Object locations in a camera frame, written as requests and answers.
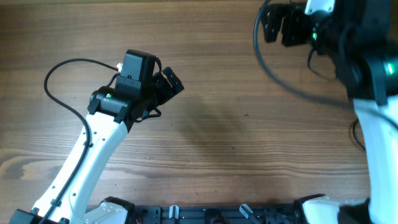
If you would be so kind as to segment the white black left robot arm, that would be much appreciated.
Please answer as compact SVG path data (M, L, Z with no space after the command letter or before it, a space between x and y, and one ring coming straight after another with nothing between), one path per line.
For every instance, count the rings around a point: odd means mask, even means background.
M108 197L87 209L109 158L132 125L161 116L160 105L183 91L170 67L152 54L128 50L111 81L94 91L83 129L56 178L31 211L17 209L11 223L141 223L133 203Z

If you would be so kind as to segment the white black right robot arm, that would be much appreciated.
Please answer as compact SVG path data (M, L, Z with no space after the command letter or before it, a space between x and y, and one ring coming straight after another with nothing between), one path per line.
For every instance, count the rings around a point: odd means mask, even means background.
M254 31L267 43L310 44L331 58L348 101L283 87L305 100L352 109L361 126L370 196L333 200L316 196L302 203L307 223L397 222L397 42L388 38L391 1L308 1L261 6Z

